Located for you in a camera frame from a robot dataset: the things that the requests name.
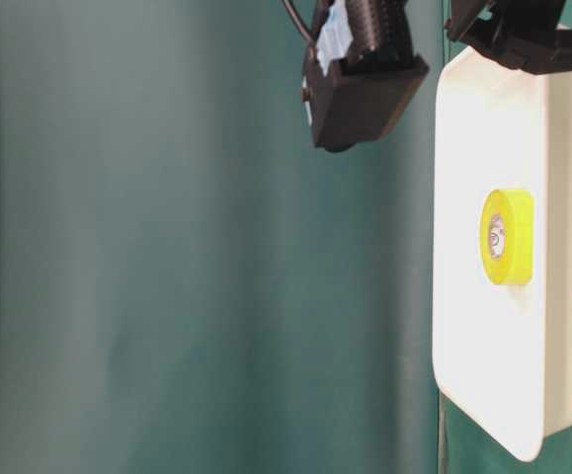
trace yellow tape roll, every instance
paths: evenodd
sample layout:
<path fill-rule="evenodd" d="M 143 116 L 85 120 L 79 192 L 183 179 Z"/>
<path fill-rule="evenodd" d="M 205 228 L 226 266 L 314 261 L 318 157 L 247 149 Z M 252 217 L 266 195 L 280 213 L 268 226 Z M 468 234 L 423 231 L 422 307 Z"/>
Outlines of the yellow tape roll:
<path fill-rule="evenodd" d="M 494 284 L 528 284 L 533 276 L 533 197 L 494 191 L 481 217 L 481 257 Z"/>

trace black cable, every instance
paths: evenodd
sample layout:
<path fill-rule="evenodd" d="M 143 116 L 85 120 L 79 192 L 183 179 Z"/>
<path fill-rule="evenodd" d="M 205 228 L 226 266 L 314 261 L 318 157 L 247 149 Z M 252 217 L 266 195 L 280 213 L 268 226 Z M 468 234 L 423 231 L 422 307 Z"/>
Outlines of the black cable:
<path fill-rule="evenodd" d="M 312 35 L 312 32 L 309 30 L 307 25 L 305 25 L 305 22 L 298 13 L 298 10 L 296 10 L 296 7 L 292 3 L 292 0 L 282 0 L 282 1 L 284 2 L 284 6 L 286 7 L 289 17 L 292 19 L 294 26 L 301 34 L 305 42 L 310 46 L 314 45 L 314 43 L 316 42 L 314 40 L 314 36 Z"/>

